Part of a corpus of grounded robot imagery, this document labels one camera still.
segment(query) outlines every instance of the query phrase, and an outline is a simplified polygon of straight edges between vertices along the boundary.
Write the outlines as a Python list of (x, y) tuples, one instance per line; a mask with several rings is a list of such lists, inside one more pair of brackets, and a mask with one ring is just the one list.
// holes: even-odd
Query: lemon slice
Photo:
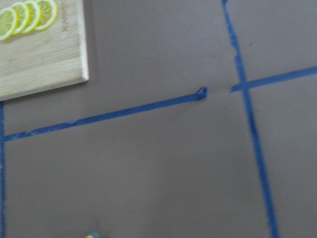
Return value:
[(41, 11), (36, 2), (28, 0), (24, 2), (29, 10), (29, 22), (26, 28), (22, 31), (22, 33), (29, 33), (35, 29), (35, 27), (39, 24)]
[(13, 8), (6, 7), (0, 11), (0, 41), (10, 38), (17, 23), (17, 15)]
[(14, 35), (20, 34), (29, 22), (29, 10), (25, 3), (16, 2), (11, 6), (17, 15), (17, 24), (13, 32)]
[(54, 0), (36, 0), (41, 10), (39, 25), (35, 30), (42, 31), (53, 24), (57, 17), (57, 5)]

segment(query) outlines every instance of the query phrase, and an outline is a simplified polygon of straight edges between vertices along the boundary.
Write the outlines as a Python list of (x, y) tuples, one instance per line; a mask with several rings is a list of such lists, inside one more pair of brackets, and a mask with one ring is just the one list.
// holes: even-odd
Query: wooden cutting board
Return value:
[[(0, 9), (17, 0), (0, 0)], [(44, 31), (0, 42), (0, 101), (88, 80), (83, 0), (55, 0)]]

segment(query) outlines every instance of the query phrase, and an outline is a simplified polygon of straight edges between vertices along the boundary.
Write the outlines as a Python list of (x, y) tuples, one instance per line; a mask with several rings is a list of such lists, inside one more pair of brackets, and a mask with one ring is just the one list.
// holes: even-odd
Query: gray surface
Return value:
[(315, 0), (230, 0), (249, 80), (316, 66)]
[[(250, 80), (315, 66), (313, 3), (229, 1)], [(85, 5), (91, 80), (6, 101), (6, 134), (211, 94), (6, 143), (7, 238), (270, 237), (221, 1)], [(316, 86), (251, 90), (281, 238), (317, 234)]]
[(317, 234), (316, 79), (252, 90), (281, 237)]
[(269, 237), (244, 117), (222, 95), (7, 143), (8, 238)]
[(85, 3), (90, 81), (7, 101), (7, 134), (238, 83), (221, 2)]

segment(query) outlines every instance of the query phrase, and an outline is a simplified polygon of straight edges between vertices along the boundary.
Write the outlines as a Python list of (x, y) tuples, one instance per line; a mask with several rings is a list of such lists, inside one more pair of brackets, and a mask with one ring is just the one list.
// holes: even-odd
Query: lemon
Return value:
[(24, 2), (29, 10), (29, 22), (22, 33), (29, 33), (35, 29), (39, 24), (41, 12), (38, 4), (34, 1), (28, 0)]
[(35, 30), (42, 31), (47, 29), (55, 21), (57, 16), (57, 5), (54, 0), (36, 0), (41, 10), (39, 25)]
[(29, 22), (29, 10), (25, 3), (16, 2), (11, 6), (17, 15), (17, 24), (13, 32), (14, 35), (20, 34)]
[(6, 7), (0, 11), (0, 41), (10, 38), (17, 24), (17, 15), (13, 8)]

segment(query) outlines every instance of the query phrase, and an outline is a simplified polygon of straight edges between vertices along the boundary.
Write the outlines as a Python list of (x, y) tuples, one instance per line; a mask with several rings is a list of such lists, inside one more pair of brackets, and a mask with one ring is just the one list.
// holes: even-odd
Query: blue tape line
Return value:
[(5, 238), (5, 153), (4, 153), (4, 110), (3, 102), (0, 102), (0, 165), (1, 165), (1, 238)]
[(270, 188), (269, 188), (268, 176), (267, 176), (267, 172), (266, 172), (260, 136), (259, 136), (259, 133), (257, 130), (256, 122), (255, 122), (252, 100), (251, 100), (251, 96), (249, 93), (249, 89), (244, 87), (245, 83), (247, 82), (247, 77), (245, 74), (245, 68), (244, 68), (244, 64), (243, 64), (243, 60), (242, 60), (242, 56), (241, 56), (240, 47), (238, 44), (237, 35), (234, 31), (233, 24), (232, 24), (230, 17), (229, 17), (229, 12), (227, 9), (227, 2), (228, 2), (228, 0), (222, 0), (222, 5), (223, 5), (223, 10), (224, 10), (225, 18), (226, 18), (228, 31), (230, 34), (231, 44), (234, 47), (234, 49), (236, 50), (236, 56), (235, 56), (236, 67), (237, 67), (238, 74), (239, 74), (240, 85), (242, 86), (241, 91), (242, 91), (242, 95), (243, 95), (243, 99), (244, 99), (244, 105), (245, 105), (245, 110), (247, 113), (248, 124), (249, 124), (250, 133), (251, 133), (251, 137), (252, 137), (253, 148), (254, 148), (256, 161), (257, 161), (257, 165), (258, 165), (258, 171), (259, 171), (259, 176), (260, 176), (260, 180), (261, 180), (261, 187), (262, 187), (262, 193), (264, 196), (266, 213), (267, 213), (267, 217), (268, 217), (269, 224), (270, 224), (271, 236), (273, 238), (279, 238), (280, 236), (279, 236), (279, 231), (278, 231), (278, 226), (277, 226), (277, 220), (275, 218), (273, 199), (272, 199), (272, 195), (271, 195)]
[(129, 108), (129, 109), (124, 109), (112, 113), (106, 113), (106, 114), (101, 114), (93, 117), (88, 117), (88, 118), (83, 118), (79, 119), (75, 122), (65, 122), (61, 124), (56, 124), (56, 125), (51, 125), (51, 126), (46, 126), (42, 128), (35, 129), (33, 131), (25, 131), (25, 132), (20, 132), (12, 135), (7, 135), (4, 137), (4, 140), (7, 141), (12, 141), (12, 140), (17, 140), (17, 139), (22, 139), (25, 137), (30, 137), (33, 135), (40, 135), (44, 133), (49, 133), (52, 131), (57, 131), (57, 130), (63, 130), (66, 128), (74, 127), (74, 126), (80, 126), (80, 125), (86, 125), (98, 121), (103, 121), (103, 120), (108, 120), (108, 119), (113, 119), (113, 118), (118, 118), (118, 117), (123, 117), (131, 114), (136, 114), (136, 113), (141, 113), (141, 112), (146, 112), (154, 109), (159, 109), (159, 108), (164, 108), (164, 107), (169, 107), (177, 104), (182, 104), (182, 103), (187, 103), (191, 101), (197, 101), (204, 99), (208, 95), (208, 88), (207, 87), (202, 87), (200, 88), (195, 94), (183, 96), (183, 97), (178, 97), (178, 98), (173, 98), (173, 99), (168, 99), (165, 101), (160, 101), (156, 103), (150, 103), (150, 104), (145, 104), (142, 106), (134, 107), (134, 108)]
[(231, 93), (242, 90), (242, 87), (251, 89), (256, 87), (265, 86), (268, 84), (279, 83), (283, 81), (288, 81), (300, 77), (305, 77), (309, 75), (317, 74), (317, 66), (311, 68), (305, 68), (298, 71), (293, 71), (289, 73), (274, 75), (266, 78), (257, 79), (254, 81), (246, 82), (244, 85), (239, 83), (231, 88)]

